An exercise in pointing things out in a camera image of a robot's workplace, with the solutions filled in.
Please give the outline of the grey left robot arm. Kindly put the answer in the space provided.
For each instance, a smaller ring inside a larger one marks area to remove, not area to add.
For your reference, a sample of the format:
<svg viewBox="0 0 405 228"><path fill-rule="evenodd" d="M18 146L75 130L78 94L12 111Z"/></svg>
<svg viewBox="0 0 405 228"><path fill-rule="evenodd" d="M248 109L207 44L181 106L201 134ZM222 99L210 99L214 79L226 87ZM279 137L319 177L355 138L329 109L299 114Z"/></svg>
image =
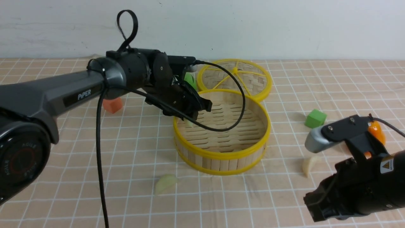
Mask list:
<svg viewBox="0 0 405 228"><path fill-rule="evenodd" d="M43 171L51 144L59 142L57 118L100 96L106 100L143 89L146 102L166 116L180 117L174 109L196 120L211 111L184 81L196 59L168 56L158 50L129 48L107 51L91 60L87 69L59 76L1 86L1 204L29 186Z"/></svg>

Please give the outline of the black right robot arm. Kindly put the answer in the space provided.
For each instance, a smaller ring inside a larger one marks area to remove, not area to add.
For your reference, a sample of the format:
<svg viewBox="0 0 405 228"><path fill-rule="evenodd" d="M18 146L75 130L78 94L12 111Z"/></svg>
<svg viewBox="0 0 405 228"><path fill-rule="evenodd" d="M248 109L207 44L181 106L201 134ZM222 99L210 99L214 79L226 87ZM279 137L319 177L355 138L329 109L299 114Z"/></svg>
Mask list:
<svg viewBox="0 0 405 228"><path fill-rule="evenodd" d="M337 163L337 172L303 198L313 221L346 220L404 208L404 157L404 151L399 151L371 157L363 165L353 158Z"/></svg>

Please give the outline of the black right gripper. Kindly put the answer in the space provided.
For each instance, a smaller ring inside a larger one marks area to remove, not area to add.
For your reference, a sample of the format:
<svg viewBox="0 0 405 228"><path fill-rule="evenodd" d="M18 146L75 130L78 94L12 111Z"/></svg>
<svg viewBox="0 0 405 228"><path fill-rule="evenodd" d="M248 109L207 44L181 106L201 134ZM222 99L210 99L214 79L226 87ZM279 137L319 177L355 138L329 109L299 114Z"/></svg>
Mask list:
<svg viewBox="0 0 405 228"><path fill-rule="evenodd" d="M393 208L393 173L381 173L375 160L359 164L350 158L335 168L335 174L304 196L314 222L363 217Z"/></svg>

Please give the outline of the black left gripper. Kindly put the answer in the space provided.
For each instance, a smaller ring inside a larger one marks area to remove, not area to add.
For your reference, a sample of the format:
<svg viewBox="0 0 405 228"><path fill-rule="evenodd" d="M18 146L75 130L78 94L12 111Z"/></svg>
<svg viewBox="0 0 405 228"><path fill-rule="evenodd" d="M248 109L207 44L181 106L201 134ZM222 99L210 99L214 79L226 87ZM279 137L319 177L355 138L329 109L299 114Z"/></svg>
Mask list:
<svg viewBox="0 0 405 228"><path fill-rule="evenodd" d="M168 55L163 52L153 53L148 57L151 61L150 85L145 92L155 97L146 98L146 103L154 105L166 116L174 116L181 120L196 121L199 111L211 111L212 102L202 98L193 86L184 81L184 75L174 75L168 62ZM161 104L164 102L173 109Z"/></svg>

